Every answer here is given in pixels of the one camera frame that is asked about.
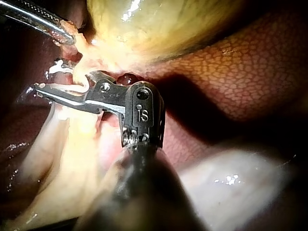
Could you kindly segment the left arm instrument jaw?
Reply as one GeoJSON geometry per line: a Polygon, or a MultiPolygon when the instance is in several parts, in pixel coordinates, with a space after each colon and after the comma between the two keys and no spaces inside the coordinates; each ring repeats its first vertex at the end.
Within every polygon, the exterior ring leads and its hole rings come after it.
{"type": "Polygon", "coordinates": [[[9,18],[30,24],[37,21],[57,25],[62,20],[61,17],[31,1],[1,1],[0,13],[9,18]]]}
{"type": "Polygon", "coordinates": [[[48,36],[53,38],[56,42],[62,45],[74,45],[75,39],[73,36],[71,36],[68,32],[66,32],[59,24],[50,24],[48,22],[37,22],[34,21],[33,24],[27,23],[27,22],[21,22],[20,23],[26,24],[48,36]]]}

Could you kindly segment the right arm instrument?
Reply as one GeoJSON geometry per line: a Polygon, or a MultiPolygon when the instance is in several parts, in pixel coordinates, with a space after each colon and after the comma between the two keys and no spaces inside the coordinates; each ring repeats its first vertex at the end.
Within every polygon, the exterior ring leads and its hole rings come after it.
{"type": "Polygon", "coordinates": [[[96,83],[92,95],[103,110],[118,115],[123,147],[139,142],[163,147],[166,110],[153,84],[138,81],[121,86],[104,78],[96,83]]]}

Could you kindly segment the right arm instrument jaw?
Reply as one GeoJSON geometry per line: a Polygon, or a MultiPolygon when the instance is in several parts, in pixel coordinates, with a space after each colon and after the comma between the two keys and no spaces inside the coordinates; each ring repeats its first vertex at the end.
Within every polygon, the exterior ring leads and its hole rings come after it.
{"type": "Polygon", "coordinates": [[[116,79],[113,78],[112,76],[104,73],[101,70],[96,70],[96,71],[92,71],[88,74],[86,74],[86,78],[89,81],[90,84],[96,84],[97,82],[99,82],[101,79],[107,79],[109,81],[111,81],[112,83],[116,83],[116,79]]]}
{"type": "Polygon", "coordinates": [[[35,83],[34,90],[36,95],[41,98],[48,99],[55,103],[93,114],[100,114],[101,110],[86,99],[86,94],[75,96],[70,93],[55,89],[51,84],[35,83]]]}

